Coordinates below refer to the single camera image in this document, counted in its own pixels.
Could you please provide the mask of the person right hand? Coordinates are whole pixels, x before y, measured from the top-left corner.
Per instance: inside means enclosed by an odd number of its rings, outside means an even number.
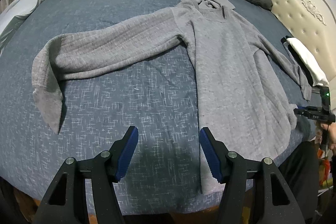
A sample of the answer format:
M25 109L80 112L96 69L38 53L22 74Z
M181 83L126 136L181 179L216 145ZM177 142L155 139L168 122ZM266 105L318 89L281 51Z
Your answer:
M315 129L315 143L321 143L322 141L322 132L326 130L328 132L328 139L329 139L329 149L333 151L333 155L335 156L336 150L336 124L325 124L321 122L315 122L316 129Z

